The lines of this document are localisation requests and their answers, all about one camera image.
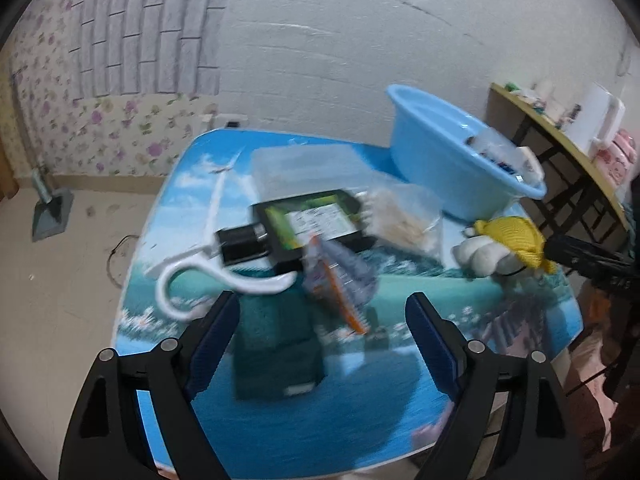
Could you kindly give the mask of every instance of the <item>green object on desk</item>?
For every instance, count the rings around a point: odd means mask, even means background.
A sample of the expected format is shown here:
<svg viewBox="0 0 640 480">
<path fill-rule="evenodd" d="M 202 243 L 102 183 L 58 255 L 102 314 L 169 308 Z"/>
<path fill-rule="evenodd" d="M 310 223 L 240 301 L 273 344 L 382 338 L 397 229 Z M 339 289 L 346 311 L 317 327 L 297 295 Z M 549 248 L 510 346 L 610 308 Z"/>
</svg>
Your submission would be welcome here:
<svg viewBox="0 0 640 480">
<path fill-rule="evenodd" d="M 242 297 L 233 349 L 236 399 L 281 400 L 322 381 L 311 309 L 300 283 L 274 296 Z"/>
</svg>

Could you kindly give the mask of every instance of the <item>stuffed toy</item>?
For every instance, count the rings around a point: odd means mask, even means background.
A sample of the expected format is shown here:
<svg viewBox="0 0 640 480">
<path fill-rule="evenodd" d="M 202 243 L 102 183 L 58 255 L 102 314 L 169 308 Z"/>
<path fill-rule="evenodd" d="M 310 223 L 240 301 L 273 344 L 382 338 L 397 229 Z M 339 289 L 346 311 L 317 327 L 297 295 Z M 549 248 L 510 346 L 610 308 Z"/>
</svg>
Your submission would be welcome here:
<svg viewBox="0 0 640 480">
<path fill-rule="evenodd" d="M 471 236 L 453 247 L 453 256 L 460 267 L 468 267 L 476 276 L 494 272 L 505 276 L 529 267 L 553 274 L 556 264 L 544 257 L 545 237 L 528 218 L 504 216 L 478 220 L 465 230 Z"/>
</svg>

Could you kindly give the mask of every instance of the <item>brick pattern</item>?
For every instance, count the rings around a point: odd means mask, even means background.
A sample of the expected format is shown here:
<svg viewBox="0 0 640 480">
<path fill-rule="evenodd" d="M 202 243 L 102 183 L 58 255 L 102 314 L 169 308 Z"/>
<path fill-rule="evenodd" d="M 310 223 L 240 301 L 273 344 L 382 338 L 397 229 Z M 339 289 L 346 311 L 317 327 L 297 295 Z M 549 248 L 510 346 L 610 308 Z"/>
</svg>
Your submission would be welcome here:
<svg viewBox="0 0 640 480">
<path fill-rule="evenodd" d="M 217 95 L 227 0 L 73 0 L 74 99 L 108 94 Z"/>
</svg>

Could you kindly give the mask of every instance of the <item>clear plastic packaging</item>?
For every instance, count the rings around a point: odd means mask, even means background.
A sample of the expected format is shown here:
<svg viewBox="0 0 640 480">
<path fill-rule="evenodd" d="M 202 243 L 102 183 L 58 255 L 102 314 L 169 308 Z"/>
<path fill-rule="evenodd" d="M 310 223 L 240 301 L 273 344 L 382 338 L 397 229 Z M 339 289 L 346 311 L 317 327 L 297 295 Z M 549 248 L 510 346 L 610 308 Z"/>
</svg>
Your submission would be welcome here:
<svg viewBox="0 0 640 480">
<path fill-rule="evenodd" d="M 533 152 L 526 146 L 516 146 L 493 128 L 485 128 L 467 143 L 521 182 L 536 186 L 544 180 L 544 171 Z"/>
<path fill-rule="evenodd" d="M 259 148 L 251 162 L 263 202 L 330 189 L 360 191 L 382 180 L 348 144 Z"/>
<path fill-rule="evenodd" d="M 386 184 L 359 193 L 365 233 L 385 244 L 442 261 L 442 205 L 415 184 Z"/>
</svg>

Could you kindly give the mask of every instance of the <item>white appliance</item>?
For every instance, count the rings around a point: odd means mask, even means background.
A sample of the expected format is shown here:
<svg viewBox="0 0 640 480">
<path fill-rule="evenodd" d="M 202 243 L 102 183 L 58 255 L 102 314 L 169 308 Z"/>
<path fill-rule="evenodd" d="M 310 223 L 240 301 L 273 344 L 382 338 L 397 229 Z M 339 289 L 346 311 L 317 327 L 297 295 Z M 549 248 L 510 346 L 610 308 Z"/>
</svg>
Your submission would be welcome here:
<svg viewBox="0 0 640 480">
<path fill-rule="evenodd" d="M 591 83 L 578 103 L 580 111 L 564 131 L 589 158 L 608 148 L 620 129 L 625 105 L 597 83 Z"/>
</svg>

